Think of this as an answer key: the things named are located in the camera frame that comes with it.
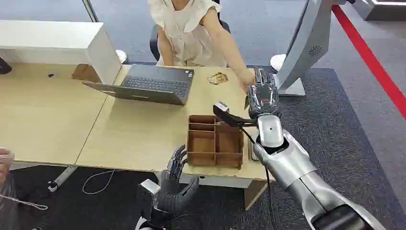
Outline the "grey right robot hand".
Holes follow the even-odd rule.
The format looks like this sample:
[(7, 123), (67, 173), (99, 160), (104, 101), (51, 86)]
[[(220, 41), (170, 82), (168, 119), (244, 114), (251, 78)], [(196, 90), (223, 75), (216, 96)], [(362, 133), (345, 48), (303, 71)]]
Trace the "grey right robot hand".
[(246, 108), (251, 119), (260, 114), (277, 115), (279, 95), (272, 73), (254, 68), (255, 82), (247, 86)]

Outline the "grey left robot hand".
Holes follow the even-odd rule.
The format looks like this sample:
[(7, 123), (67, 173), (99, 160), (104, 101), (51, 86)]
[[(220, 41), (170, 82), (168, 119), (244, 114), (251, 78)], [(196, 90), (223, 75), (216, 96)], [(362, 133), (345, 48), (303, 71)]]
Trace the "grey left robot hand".
[(180, 176), (184, 165), (188, 162), (186, 146), (179, 146), (172, 154), (166, 169), (161, 172), (160, 192), (157, 208), (168, 213), (180, 213), (193, 199), (199, 188), (200, 177), (194, 176), (182, 190), (179, 189)]

